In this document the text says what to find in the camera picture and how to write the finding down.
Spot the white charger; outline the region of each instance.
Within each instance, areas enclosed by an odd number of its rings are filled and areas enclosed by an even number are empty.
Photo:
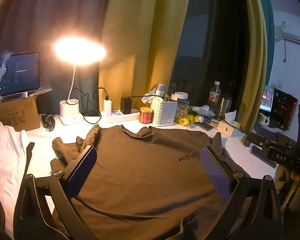
[[[112,101],[103,99],[103,112],[105,115],[111,115],[112,113]]]

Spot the clothes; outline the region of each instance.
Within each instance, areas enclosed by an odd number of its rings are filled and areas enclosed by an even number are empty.
[[[20,185],[27,171],[27,133],[0,122],[0,200],[5,213],[5,232],[13,239],[13,216]]]
[[[96,125],[85,140],[53,140],[63,159],[52,160],[52,170],[64,169],[87,145],[97,148],[97,162],[71,201],[100,240],[167,239],[180,232],[183,218],[181,234],[198,239],[226,204],[200,162],[206,146],[222,155],[220,133],[211,139],[199,131],[144,127],[134,134]],[[65,232],[56,212],[54,219]]]

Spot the white lamp base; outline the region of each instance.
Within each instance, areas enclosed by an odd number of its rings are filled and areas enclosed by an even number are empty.
[[[64,117],[64,118],[60,116],[60,121],[64,125],[71,125],[71,124],[79,123],[79,122],[83,121],[83,115],[78,114],[76,116]]]
[[[79,100],[70,99],[60,101],[60,120],[64,125],[71,125],[82,122],[83,115],[79,111]]]

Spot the white mug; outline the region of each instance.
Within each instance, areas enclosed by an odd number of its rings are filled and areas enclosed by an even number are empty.
[[[270,123],[270,117],[266,117],[264,114],[259,113],[258,122],[262,125],[268,126]]]

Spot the power strip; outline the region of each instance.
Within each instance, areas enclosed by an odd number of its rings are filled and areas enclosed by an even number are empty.
[[[137,109],[132,109],[131,114],[123,114],[120,110],[111,111],[111,115],[106,115],[101,111],[101,120],[104,123],[125,122],[139,120],[140,112]]]

